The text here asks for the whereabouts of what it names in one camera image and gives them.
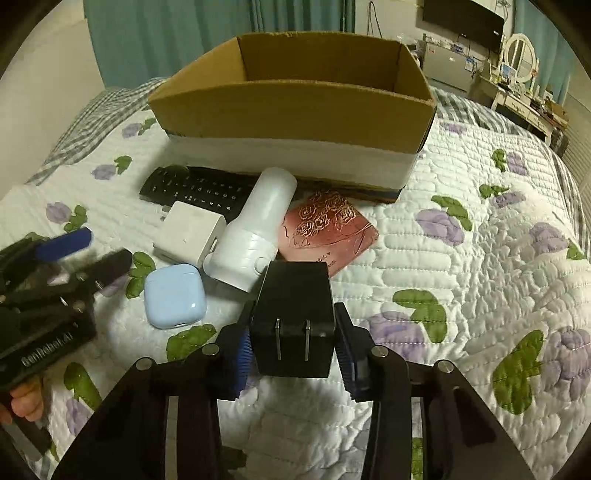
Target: white cylindrical container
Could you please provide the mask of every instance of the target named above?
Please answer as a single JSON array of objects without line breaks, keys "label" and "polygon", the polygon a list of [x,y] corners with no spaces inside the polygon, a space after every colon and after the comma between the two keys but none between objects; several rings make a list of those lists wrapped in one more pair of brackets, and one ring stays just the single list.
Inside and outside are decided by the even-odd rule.
[{"label": "white cylindrical container", "polygon": [[296,191],[297,180],[282,168],[265,169],[242,212],[231,221],[203,262],[205,273],[251,291],[277,256],[278,232]]}]

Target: white power adapter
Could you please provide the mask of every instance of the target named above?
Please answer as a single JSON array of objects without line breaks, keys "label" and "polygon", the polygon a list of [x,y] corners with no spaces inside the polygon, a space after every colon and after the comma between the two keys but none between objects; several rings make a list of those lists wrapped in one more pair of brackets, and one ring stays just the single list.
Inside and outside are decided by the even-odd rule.
[{"label": "white power adapter", "polygon": [[154,248],[173,261],[200,268],[225,228],[223,215],[174,202],[154,239]]}]

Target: quilted bedspread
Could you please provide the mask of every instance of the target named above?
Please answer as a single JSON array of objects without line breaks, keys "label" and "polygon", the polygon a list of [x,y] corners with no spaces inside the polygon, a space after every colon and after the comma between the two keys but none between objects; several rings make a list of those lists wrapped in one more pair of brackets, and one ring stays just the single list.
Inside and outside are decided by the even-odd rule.
[{"label": "quilted bedspread", "polygon": [[[203,275],[200,325],[148,324],[143,277],[166,263],[152,252],[161,208],[138,191],[153,169],[183,161],[167,143],[152,112],[136,112],[78,163],[0,202],[0,247],[87,226],[93,243],[67,270],[115,249],[135,253],[135,270],[97,296],[97,339],[45,374],[54,446],[44,476],[136,359],[181,358],[214,340],[247,298]],[[412,361],[455,362],[540,480],[591,420],[591,267],[545,149],[529,136],[436,119],[396,203],[353,201],[379,239],[332,281],[334,300],[376,342]],[[344,390],[336,361],[326,379],[251,375],[239,400],[219,402],[228,468],[251,480],[359,478],[370,415],[371,404]],[[418,408],[413,420],[419,480]]]}]

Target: white mirror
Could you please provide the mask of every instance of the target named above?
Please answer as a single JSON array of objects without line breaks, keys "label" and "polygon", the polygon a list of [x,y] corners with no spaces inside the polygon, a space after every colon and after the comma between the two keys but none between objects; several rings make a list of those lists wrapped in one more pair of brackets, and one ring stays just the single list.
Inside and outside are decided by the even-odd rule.
[{"label": "white mirror", "polygon": [[535,67],[535,50],[530,39],[523,33],[511,35],[503,48],[503,63],[516,71],[515,81],[525,83],[531,80],[531,72]]}]

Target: cardboard box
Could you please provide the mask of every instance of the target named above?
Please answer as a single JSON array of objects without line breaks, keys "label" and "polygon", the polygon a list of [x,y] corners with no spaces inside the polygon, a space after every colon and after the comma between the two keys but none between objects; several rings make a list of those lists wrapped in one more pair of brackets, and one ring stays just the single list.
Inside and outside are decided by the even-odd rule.
[{"label": "cardboard box", "polygon": [[552,100],[545,100],[546,111],[550,116],[563,128],[569,125],[569,116],[566,110],[559,103],[555,103]]},{"label": "cardboard box", "polygon": [[406,46],[336,32],[235,37],[149,102],[173,150],[193,164],[277,166],[388,192],[405,186],[437,105]]}]

